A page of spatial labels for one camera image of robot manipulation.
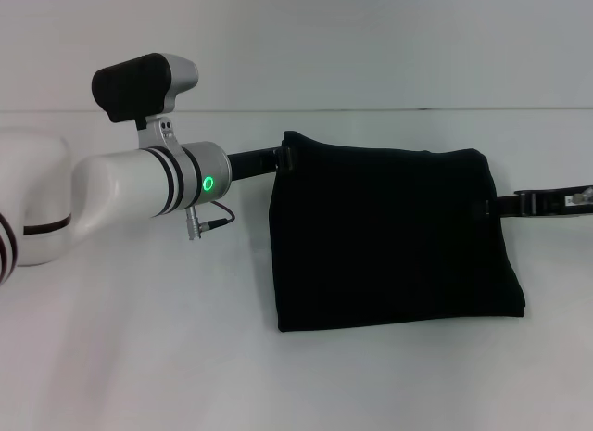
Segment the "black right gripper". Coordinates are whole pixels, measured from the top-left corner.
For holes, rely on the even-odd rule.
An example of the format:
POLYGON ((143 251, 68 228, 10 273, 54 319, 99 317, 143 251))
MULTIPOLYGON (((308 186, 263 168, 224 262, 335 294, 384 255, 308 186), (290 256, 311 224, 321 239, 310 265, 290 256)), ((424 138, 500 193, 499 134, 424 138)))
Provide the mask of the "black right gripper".
POLYGON ((497 217, 562 217, 592 214, 592 186, 521 190, 487 200, 482 212, 497 217))

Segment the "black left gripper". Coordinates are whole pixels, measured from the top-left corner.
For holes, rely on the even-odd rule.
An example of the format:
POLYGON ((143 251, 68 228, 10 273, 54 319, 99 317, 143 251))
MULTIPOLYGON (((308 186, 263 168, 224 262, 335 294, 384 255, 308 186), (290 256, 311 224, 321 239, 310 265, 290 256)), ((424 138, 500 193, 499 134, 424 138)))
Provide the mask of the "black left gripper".
POLYGON ((291 173, 297 166, 297 150, 293 146, 279 146, 228 156, 232 180, 240 181, 263 174, 278 172, 291 173))

